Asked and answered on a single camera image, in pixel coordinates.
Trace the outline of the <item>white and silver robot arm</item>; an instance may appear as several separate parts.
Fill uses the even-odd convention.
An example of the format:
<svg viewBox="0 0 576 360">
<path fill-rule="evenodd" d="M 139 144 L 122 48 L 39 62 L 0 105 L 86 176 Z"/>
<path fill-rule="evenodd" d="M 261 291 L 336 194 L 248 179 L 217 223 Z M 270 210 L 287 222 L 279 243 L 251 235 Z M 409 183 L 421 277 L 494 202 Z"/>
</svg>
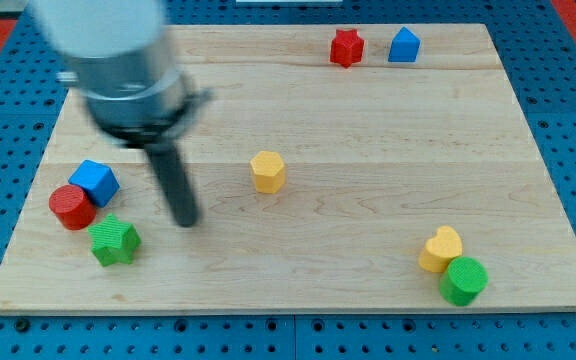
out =
<svg viewBox="0 0 576 360">
<path fill-rule="evenodd" d="M 58 79 L 85 100 L 97 127 L 128 147 L 173 145 L 209 99 L 176 62 L 159 0 L 32 0 L 62 57 Z"/>
</svg>

